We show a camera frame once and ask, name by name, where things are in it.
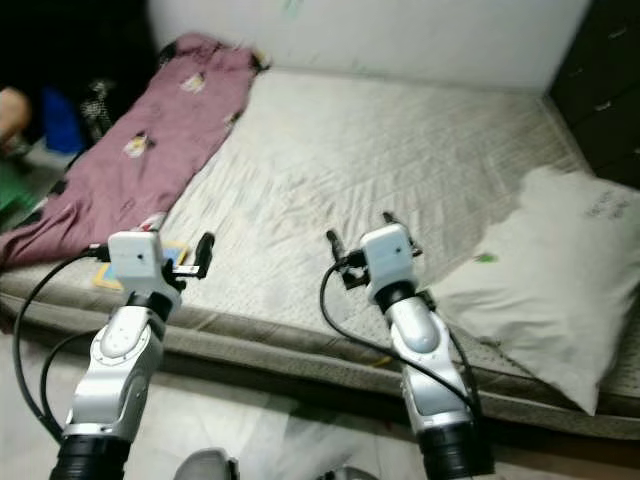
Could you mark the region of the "colourful children's book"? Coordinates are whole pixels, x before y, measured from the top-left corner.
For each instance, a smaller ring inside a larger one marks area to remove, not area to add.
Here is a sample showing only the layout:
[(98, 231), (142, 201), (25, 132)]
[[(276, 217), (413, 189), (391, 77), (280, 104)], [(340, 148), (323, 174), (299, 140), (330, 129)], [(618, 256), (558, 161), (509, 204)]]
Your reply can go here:
[[(164, 244), (163, 246), (165, 259), (172, 260), (175, 265), (182, 265), (188, 252), (189, 247), (183, 244)], [(92, 283), (96, 287), (110, 289), (110, 291), (123, 291), (123, 285), (116, 279), (113, 266), (109, 262), (101, 266)]]

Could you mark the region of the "grey quilted mattress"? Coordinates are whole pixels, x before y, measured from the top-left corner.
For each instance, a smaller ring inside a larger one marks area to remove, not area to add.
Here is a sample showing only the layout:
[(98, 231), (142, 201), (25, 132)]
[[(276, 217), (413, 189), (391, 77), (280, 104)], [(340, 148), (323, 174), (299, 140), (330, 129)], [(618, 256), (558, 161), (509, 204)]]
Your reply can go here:
[(169, 320), (166, 352), (385, 397), (403, 413), (398, 366), (349, 340), (388, 343), (366, 293), (330, 283), (340, 325), (323, 321), (325, 234), (352, 244), (392, 212), (424, 251), (416, 273), (433, 283), (474, 256), (540, 166), (588, 172), (538, 93), (269, 70), (164, 221), (168, 244), (216, 237), (209, 276), (189, 283)]

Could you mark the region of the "pink cartoon print blanket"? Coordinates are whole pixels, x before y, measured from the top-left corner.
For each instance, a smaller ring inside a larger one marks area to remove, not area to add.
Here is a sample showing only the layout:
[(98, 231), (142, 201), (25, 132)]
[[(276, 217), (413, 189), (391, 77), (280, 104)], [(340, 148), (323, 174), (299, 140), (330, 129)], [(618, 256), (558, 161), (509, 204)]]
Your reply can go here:
[(259, 55), (201, 33), (178, 37), (172, 50), (132, 108), (70, 165), (38, 219), (1, 234), (1, 269), (69, 259), (166, 214), (224, 145), (247, 108)]

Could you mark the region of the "beige pillow with lettering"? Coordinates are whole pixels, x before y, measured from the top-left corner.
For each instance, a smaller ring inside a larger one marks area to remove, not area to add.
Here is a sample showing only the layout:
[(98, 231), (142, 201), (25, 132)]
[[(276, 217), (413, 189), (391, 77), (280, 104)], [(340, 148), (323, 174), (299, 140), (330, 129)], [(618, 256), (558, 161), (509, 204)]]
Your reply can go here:
[(468, 335), (593, 415), (640, 300), (640, 189), (531, 170), (515, 210), (431, 291)]

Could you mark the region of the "green plastic stool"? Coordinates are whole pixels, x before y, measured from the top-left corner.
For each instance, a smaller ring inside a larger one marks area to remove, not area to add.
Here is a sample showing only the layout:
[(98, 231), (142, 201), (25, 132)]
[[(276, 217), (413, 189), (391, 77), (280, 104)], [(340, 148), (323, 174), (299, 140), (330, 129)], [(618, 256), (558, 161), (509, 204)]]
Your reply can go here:
[(12, 160), (0, 161), (1, 214), (27, 214), (35, 206), (35, 198), (24, 180), (22, 169)]

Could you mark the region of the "grey left robot leg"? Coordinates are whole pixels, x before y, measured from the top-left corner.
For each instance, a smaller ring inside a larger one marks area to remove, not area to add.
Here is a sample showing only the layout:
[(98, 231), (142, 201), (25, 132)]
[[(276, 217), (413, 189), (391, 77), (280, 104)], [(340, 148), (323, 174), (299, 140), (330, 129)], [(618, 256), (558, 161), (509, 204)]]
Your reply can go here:
[(173, 480), (239, 480), (237, 461), (223, 449), (202, 449), (180, 462)]

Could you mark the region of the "grey robot leg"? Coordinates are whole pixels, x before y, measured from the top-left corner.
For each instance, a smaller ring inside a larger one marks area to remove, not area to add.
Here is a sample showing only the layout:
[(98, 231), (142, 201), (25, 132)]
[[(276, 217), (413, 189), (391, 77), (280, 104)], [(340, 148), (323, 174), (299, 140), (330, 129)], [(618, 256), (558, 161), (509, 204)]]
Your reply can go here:
[(326, 471), (316, 480), (379, 480), (378, 477), (371, 475), (370, 472), (361, 470), (355, 466), (340, 466), (333, 470)]
[(180, 462), (173, 480), (239, 480), (237, 461), (223, 449), (202, 449)]

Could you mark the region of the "grey right robot leg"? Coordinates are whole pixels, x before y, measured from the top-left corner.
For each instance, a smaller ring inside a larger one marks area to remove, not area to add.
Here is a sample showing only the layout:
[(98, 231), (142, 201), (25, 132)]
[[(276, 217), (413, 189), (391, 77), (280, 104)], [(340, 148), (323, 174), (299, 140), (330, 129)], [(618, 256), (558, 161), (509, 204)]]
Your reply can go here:
[(355, 466), (340, 466), (333, 470), (326, 471), (316, 480), (379, 480), (378, 477), (371, 475), (370, 472), (361, 470)]

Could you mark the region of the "person in black shorts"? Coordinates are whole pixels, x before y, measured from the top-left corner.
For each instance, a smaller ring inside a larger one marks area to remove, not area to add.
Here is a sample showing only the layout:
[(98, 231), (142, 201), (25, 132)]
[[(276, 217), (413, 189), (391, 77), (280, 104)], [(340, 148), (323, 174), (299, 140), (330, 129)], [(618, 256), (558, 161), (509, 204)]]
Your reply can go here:
[(22, 132), (29, 123), (29, 101), (19, 90), (0, 90), (0, 142), (6, 143)]

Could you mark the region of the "black tufted headboard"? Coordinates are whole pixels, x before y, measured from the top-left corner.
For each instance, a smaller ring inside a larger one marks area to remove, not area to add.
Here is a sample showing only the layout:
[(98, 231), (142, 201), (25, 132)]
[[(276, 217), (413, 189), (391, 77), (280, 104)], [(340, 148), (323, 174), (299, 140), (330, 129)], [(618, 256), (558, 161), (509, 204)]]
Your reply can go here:
[(550, 100), (598, 177), (640, 188), (640, 0), (591, 0)]

